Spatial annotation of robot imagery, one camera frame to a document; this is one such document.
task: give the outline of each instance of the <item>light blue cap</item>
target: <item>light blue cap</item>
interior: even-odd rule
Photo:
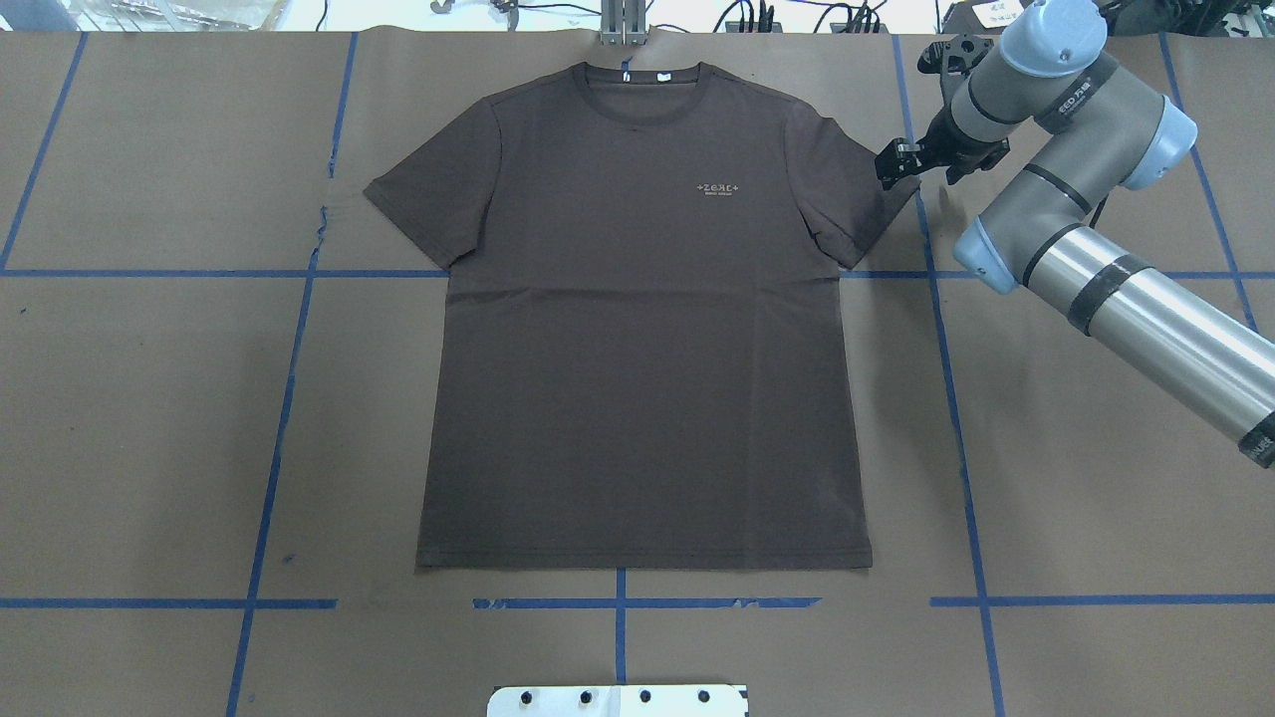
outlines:
[[[1150,147],[1121,185],[1146,189],[1159,181],[1191,152],[1198,133],[1195,121],[1165,97],[1160,124],[1155,128]]]
[[[983,219],[979,217],[974,217],[974,223],[956,240],[952,256],[997,293],[1009,293],[1019,286],[1010,268],[1005,265],[1001,253],[992,244],[992,237],[987,236]]]
[[[1035,0],[1001,34],[1001,56],[1023,74],[1065,77],[1088,68],[1107,43],[1093,0]]]

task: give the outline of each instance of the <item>shirt sleeve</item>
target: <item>shirt sleeve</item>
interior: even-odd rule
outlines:
[[[372,180],[363,195],[435,264],[478,248],[500,171],[500,128],[479,101]]]
[[[921,185],[917,177],[907,177],[884,191],[876,156],[805,102],[794,102],[788,114],[784,156],[789,185],[815,244],[847,268],[872,249]]]

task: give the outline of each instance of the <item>dark gray shirt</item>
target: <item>dark gray shirt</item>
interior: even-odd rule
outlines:
[[[706,64],[456,117],[366,190],[451,272],[418,564],[870,565],[838,264],[915,186]]]

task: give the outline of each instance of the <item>shirt neckline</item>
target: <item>shirt neckline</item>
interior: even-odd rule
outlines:
[[[593,111],[623,125],[664,125],[673,122],[686,115],[688,115],[704,98],[708,92],[709,79],[713,77],[713,66],[706,63],[699,63],[697,65],[685,68],[681,70],[629,70],[627,84],[643,84],[643,85],[662,85],[662,84],[686,84],[695,83],[695,92],[686,98],[685,102],[674,107],[668,112],[653,116],[631,116],[623,112],[617,112],[616,110],[608,107],[603,103],[593,87],[590,87],[590,80],[593,82],[606,82],[615,84],[623,84],[625,70],[612,70],[608,68],[598,68],[588,63],[580,63],[571,68],[571,78],[576,88],[576,94],[584,100]]]

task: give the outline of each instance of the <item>white metal plate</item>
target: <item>white metal plate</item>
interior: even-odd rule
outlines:
[[[487,717],[747,717],[747,695],[743,685],[501,688]]]

